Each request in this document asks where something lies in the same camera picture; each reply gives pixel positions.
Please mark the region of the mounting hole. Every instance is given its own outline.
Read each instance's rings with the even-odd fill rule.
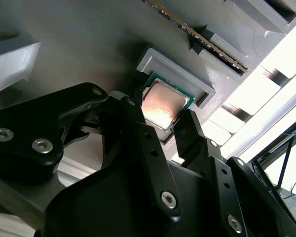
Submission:
[[[151,150],[150,154],[152,154],[154,157],[158,156],[158,152],[156,152],[155,150]]]
[[[148,138],[148,139],[151,139],[152,138],[152,136],[149,134],[149,133],[145,133],[145,136]]]
[[[218,146],[217,143],[214,142],[213,140],[210,140],[210,143],[213,145],[213,147],[217,147]]]
[[[224,185],[226,188],[230,189],[230,185],[228,183],[224,182]]]
[[[238,162],[238,164],[241,165],[241,166],[244,166],[244,165],[245,165],[241,159],[237,159],[237,162]]]
[[[102,95],[102,92],[98,89],[93,89],[93,93],[97,95]]]

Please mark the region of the metal frame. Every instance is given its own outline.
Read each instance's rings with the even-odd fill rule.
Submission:
[[[75,103],[72,94],[81,95]],[[24,119],[25,110],[35,112],[36,108],[46,112],[45,104],[44,119],[49,126],[44,138],[53,143],[53,149],[38,153],[28,141],[42,130],[32,129],[21,136],[19,131],[29,130],[31,124],[2,118],[21,111],[19,117]],[[42,116],[38,115],[32,117],[35,124]],[[140,103],[127,96],[120,100],[108,97],[90,83],[1,110],[0,121],[15,134],[9,141],[0,140],[0,161],[4,161],[0,164],[0,203],[40,230],[35,236],[116,236],[118,232],[132,237],[160,232],[176,237],[215,232],[231,237],[252,233],[296,237],[296,221],[282,203],[274,202],[274,196],[242,160],[231,158],[226,163],[218,145],[205,138],[191,110],[174,127],[179,155],[185,159],[183,167],[168,165],[154,128],[145,123]],[[104,136],[103,169],[64,189],[53,170],[59,155],[64,146],[86,138],[89,132]],[[19,170],[7,172],[11,161],[26,167],[22,175]],[[255,225],[259,213],[246,203],[255,198],[261,204],[257,210],[265,208],[263,217],[271,223]],[[116,228],[108,228],[112,216]],[[215,230],[207,228],[213,222],[217,223]]]

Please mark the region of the black metal bracket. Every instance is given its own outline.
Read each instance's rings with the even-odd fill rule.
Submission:
[[[0,141],[0,177],[32,183],[49,179],[63,156],[63,143],[75,118],[106,98],[103,89],[83,83],[0,110],[0,128],[9,129],[12,136]],[[48,140],[52,150],[47,154],[36,152],[32,149],[36,139]]]
[[[231,157],[227,164],[235,177],[237,189],[246,190],[241,193],[241,206],[245,207],[248,228],[257,236],[296,236],[296,221],[283,200],[281,205],[241,159]]]
[[[179,157],[185,160],[182,166],[201,174],[214,191],[220,228],[229,236],[247,236],[231,169],[223,163],[218,145],[205,138],[194,111],[184,112],[174,134]]]
[[[145,122],[141,107],[130,98],[121,99],[123,110],[122,139],[130,152],[132,160],[139,164],[144,174],[145,185],[149,193],[149,202],[155,219],[161,224],[179,221],[183,205],[174,182],[166,157],[163,153],[156,131]],[[165,205],[162,201],[164,192],[171,193],[174,206]]]

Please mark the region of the gray plastic surface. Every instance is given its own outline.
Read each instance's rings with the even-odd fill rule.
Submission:
[[[201,109],[205,108],[215,95],[215,90],[211,86],[153,48],[147,50],[137,70],[149,76],[152,72],[160,74],[168,81],[193,95],[196,104]]]
[[[245,21],[252,25],[260,34],[268,31],[287,34],[296,25],[296,0],[272,0],[278,6],[283,6],[294,16],[285,19],[265,0],[226,0],[225,4]]]
[[[29,79],[39,45],[23,37],[0,41],[0,91]]]

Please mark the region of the screw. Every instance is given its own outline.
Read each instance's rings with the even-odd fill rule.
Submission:
[[[93,90],[93,93],[95,93],[95,94],[97,94],[97,95],[102,95],[102,92],[99,91],[99,90],[97,90],[97,89],[94,89],[94,90]]]
[[[217,147],[217,146],[218,146],[217,143],[214,142],[213,140],[210,140],[210,143],[211,143],[214,147]]]
[[[132,100],[128,100],[128,103],[131,104],[131,105],[134,105],[134,106],[136,105],[135,102],[132,101]]]
[[[176,207],[176,205],[177,205],[176,198],[173,196],[172,193],[170,193],[168,191],[164,191],[161,194],[161,200],[170,209],[174,209]]]
[[[0,142],[10,141],[14,136],[14,133],[5,127],[0,127]]]
[[[53,144],[47,139],[39,138],[33,141],[32,148],[38,153],[47,154],[53,149]]]
[[[236,231],[238,234],[242,232],[242,227],[239,221],[236,218],[234,218],[232,215],[228,215],[228,223],[230,227],[232,227],[233,230]]]
[[[237,162],[238,162],[239,165],[241,165],[241,166],[244,166],[244,165],[245,165],[241,159],[237,159]]]

